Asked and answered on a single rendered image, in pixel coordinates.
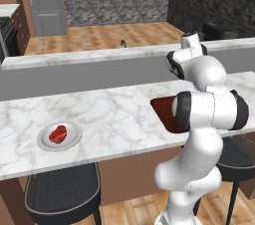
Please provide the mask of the brown wooden tray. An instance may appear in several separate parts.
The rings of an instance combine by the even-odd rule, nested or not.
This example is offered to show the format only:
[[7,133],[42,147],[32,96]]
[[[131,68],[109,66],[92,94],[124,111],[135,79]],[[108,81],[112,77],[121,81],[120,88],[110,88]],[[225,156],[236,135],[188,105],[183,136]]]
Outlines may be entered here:
[[181,128],[176,123],[171,112],[173,100],[174,96],[156,98],[150,101],[150,105],[167,131],[170,133],[181,133]]

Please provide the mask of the black appliance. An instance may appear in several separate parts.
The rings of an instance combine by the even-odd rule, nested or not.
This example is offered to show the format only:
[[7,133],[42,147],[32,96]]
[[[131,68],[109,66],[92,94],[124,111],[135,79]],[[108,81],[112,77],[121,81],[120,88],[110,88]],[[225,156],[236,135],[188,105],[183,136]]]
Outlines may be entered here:
[[229,40],[239,38],[238,33],[226,30],[213,22],[204,23],[202,25],[202,33],[204,34],[204,41]]

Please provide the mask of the grey fridge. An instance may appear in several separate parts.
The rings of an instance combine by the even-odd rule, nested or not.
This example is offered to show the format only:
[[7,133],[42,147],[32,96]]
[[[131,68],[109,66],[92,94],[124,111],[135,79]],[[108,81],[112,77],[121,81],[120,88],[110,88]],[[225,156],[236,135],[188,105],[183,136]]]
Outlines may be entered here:
[[37,37],[67,34],[63,0],[29,0]]

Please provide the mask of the grey round plate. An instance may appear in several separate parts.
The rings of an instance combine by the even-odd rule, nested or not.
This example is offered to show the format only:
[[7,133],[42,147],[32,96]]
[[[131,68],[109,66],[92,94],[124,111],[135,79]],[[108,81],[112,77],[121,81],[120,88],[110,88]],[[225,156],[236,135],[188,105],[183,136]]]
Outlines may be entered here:
[[[49,135],[54,131],[58,125],[64,125],[67,129],[66,138],[60,143],[55,144],[49,140]],[[71,121],[60,121],[54,122],[50,125],[45,126],[37,136],[38,146],[46,151],[58,152],[69,149],[77,144],[82,137],[82,129],[74,122]]]

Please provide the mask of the black bar stool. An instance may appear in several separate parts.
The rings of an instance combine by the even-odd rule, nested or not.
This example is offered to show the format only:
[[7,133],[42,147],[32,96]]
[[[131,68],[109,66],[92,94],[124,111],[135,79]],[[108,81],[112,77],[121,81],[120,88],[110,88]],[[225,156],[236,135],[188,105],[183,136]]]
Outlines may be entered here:
[[96,162],[29,175],[24,206],[38,225],[72,225],[100,214],[101,177]]
[[229,225],[239,184],[255,177],[255,142],[243,134],[223,137],[223,150],[216,166],[222,180],[233,183],[226,219]]

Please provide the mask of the brown cupboard run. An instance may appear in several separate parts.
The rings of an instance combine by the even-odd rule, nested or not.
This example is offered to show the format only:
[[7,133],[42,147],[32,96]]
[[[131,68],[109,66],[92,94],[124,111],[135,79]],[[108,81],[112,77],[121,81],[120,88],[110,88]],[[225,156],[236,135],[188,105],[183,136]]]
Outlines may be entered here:
[[12,15],[11,21],[14,29],[17,30],[17,42],[20,54],[24,55],[30,39],[30,31],[25,14],[23,0],[16,0],[16,2],[18,4],[18,8]]

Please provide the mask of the black stove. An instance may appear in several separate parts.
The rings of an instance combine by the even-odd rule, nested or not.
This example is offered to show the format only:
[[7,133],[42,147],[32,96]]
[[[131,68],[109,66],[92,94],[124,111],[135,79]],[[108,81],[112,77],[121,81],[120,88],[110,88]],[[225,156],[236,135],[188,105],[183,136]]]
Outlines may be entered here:
[[18,31],[14,29],[9,17],[0,17],[0,63],[7,57],[20,56],[17,42]]

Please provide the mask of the red raw steak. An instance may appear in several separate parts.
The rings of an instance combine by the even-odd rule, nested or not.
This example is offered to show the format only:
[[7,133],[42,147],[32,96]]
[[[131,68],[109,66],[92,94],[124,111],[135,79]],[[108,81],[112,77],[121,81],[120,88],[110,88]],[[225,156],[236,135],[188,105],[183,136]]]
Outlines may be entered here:
[[67,136],[67,129],[64,125],[58,125],[49,135],[49,140],[55,144],[60,144]]

